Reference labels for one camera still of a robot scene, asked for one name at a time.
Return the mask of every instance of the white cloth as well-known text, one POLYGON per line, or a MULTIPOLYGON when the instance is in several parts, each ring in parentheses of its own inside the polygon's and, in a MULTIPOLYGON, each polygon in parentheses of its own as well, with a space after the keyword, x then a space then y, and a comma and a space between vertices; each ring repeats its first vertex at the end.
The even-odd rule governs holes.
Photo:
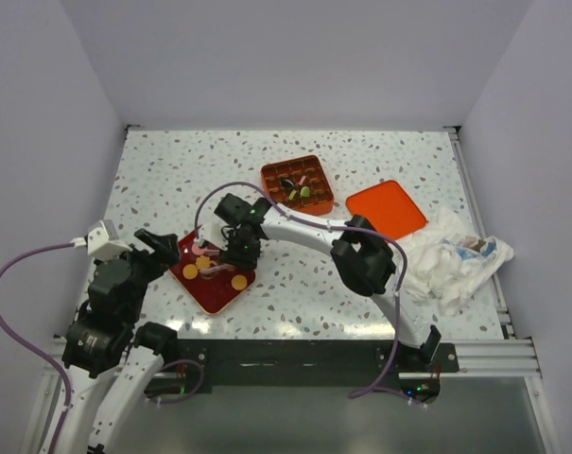
MULTIPOLYGON (((401 238, 407 255, 403 288, 414 301, 440 300, 442 315, 454 315, 498 268, 514 257, 504 241, 479 236, 456 213, 441 208, 418 232, 401 238)), ((401 266, 401 256, 395 255, 401 266)))

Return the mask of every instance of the table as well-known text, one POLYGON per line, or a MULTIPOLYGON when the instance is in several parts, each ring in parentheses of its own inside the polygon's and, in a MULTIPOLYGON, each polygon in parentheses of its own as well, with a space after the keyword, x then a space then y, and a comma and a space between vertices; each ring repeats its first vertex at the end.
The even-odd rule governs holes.
MULTIPOLYGON (((349 218, 346 198, 396 180, 430 218, 449 206, 472 222, 458 164, 446 132, 431 131, 145 131, 130 129, 105 218, 120 238, 136 242, 140 227, 156 234, 193 229, 199 201, 230 181, 260 183, 267 163, 316 154, 335 195, 326 218, 349 218)), ((249 188, 230 188, 248 201, 249 188)), ((217 195, 201 220, 212 213, 217 195)), ((167 273, 149 286, 140 324, 152 321, 180 338, 391 339, 393 329, 369 299, 338 279, 329 257, 297 245, 264 242, 255 283, 218 315, 207 315, 167 273)), ((421 305, 449 340, 502 339, 490 283, 454 317, 436 302, 421 305)))

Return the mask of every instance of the yellow disc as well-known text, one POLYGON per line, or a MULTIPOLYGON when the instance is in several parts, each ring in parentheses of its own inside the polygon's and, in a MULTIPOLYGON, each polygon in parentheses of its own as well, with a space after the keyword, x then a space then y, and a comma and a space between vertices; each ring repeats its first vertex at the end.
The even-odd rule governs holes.
POLYGON ((248 279, 246 279, 246 276, 238 274, 231 280, 231 286, 235 290, 243 290, 248 286, 248 279))
POLYGON ((189 280, 195 279, 196 277, 198 277, 198 267, 190 263, 189 265, 187 265, 182 269, 182 275, 184 276, 185 279, 189 280))
POLYGON ((200 255, 195 261, 195 266, 198 267, 198 270, 205 270, 206 268, 210 268, 210 257, 207 255, 200 255))

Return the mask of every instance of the orange lid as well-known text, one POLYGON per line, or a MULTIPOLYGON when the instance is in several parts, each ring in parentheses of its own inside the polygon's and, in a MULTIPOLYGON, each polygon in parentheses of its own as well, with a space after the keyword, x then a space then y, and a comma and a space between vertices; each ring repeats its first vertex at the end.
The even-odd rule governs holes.
POLYGON ((381 234, 393 239, 426 225, 425 215, 395 180, 388 180, 350 196, 346 206, 354 215, 366 217, 381 234))

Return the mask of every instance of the gray floor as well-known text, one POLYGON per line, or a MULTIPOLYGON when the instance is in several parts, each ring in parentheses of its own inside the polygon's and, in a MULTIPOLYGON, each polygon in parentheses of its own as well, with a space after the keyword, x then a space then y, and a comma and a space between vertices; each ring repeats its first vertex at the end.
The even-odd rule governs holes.
POLYGON ((180 406, 141 402, 118 453, 542 453, 522 379, 450 378, 429 410, 344 389, 216 388, 180 406))

